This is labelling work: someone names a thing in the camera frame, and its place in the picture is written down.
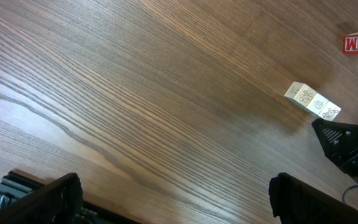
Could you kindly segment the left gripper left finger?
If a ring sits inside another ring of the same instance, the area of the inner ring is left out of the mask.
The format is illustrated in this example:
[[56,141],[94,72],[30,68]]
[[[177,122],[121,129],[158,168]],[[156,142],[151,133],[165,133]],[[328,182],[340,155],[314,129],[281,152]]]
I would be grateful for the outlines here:
[[1,179],[0,223],[74,223],[82,206],[75,172],[46,185],[15,172]]

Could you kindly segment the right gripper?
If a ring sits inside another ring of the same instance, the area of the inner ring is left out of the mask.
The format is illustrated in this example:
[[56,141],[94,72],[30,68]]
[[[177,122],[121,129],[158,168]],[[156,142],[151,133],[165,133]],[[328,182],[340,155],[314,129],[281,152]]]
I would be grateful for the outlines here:
[[337,123],[318,118],[312,127],[325,156],[358,183],[358,125]]

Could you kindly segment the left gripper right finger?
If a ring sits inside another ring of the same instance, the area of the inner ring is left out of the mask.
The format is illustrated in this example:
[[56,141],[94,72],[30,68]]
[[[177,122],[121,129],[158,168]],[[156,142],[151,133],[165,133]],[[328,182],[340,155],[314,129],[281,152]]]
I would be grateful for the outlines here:
[[287,173],[270,180],[268,194],[282,224],[358,224],[358,210]]

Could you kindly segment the green-edged block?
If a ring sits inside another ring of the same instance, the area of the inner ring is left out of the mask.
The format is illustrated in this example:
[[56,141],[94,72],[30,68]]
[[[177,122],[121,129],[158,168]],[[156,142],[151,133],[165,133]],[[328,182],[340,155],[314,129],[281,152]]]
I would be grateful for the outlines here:
[[316,93],[312,100],[306,106],[306,109],[313,115],[319,116],[320,112],[327,105],[329,100],[325,98],[323,95]]

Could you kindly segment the blue-edged paw block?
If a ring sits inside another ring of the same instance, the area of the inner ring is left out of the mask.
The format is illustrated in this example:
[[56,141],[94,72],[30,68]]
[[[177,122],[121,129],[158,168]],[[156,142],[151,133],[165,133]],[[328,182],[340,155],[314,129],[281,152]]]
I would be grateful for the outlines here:
[[296,105],[306,108],[315,95],[316,90],[312,89],[307,84],[293,82],[287,92],[284,94],[284,97]]

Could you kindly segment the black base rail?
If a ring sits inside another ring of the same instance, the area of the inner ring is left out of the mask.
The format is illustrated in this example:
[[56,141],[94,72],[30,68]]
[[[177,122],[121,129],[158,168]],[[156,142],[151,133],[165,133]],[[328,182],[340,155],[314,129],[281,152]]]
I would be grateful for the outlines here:
[[83,199],[77,173],[41,184],[10,171],[0,182],[0,224],[134,224]]

